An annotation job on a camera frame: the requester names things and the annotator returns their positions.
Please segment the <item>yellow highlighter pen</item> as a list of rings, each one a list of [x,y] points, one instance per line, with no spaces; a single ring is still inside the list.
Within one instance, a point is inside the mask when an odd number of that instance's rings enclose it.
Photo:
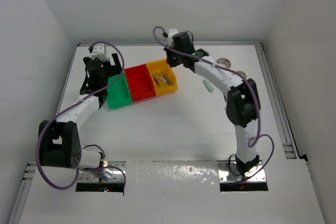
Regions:
[[[172,82],[171,82],[171,80],[168,78],[168,76],[167,76],[164,72],[162,72],[162,71],[161,71],[161,75],[162,75],[162,77],[164,78],[165,82],[166,82],[169,86],[171,86],[171,85],[172,85]]]

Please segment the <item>blue marker pen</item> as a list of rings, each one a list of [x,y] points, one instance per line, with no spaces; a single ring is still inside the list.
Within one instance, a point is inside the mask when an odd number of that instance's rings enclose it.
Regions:
[[[165,84],[165,85],[169,85],[169,83],[167,82],[167,80],[163,77],[163,76],[161,76],[159,73],[155,73],[156,75],[157,75],[157,77]]]

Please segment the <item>grey wide tape roll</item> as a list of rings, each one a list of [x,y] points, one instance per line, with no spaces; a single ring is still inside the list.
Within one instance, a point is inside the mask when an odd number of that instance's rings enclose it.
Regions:
[[[226,69],[230,69],[232,66],[232,63],[227,58],[218,58],[216,63]]]

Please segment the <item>green correction tape case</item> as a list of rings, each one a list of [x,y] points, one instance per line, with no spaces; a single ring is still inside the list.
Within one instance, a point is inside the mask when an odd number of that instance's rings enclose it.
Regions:
[[[214,88],[212,87],[212,85],[210,84],[210,82],[208,82],[208,80],[203,79],[203,80],[202,80],[202,83],[203,83],[204,87],[206,88],[206,90],[207,90],[208,92],[211,93],[211,92],[214,91]]]

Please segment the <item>beige masking tape roll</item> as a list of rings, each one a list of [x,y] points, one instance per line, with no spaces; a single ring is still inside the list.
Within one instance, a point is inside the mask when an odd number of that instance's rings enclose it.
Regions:
[[[236,71],[236,74],[239,74],[240,76],[246,78],[246,74],[243,71]]]

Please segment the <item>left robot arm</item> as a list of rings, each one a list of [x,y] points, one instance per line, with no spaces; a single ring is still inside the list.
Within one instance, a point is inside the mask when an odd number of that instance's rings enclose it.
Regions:
[[[102,152],[84,150],[79,139],[79,129],[89,116],[105,103],[109,78],[120,78],[122,66],[117,53],[113,53],[114,64],[105,53],[91,54],[83,59],[85,80],[80,88],[76,107],[52,121],[42,121],[39,126],[41,138],[38,148],[41,166],[60,168],[98,168],[103,159]]]

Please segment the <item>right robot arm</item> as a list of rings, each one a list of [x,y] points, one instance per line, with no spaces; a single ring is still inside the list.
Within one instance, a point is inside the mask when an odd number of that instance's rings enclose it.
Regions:
[[[170,29],[165,51],[171,67],[183,65],[218,88],[226,100],[226,115],[235,127],[236,168],[241,175],[259,163],[256,141],[260,136],[260,104],[256,83],[215,61],[203,49],[195,49],[189,32]]]

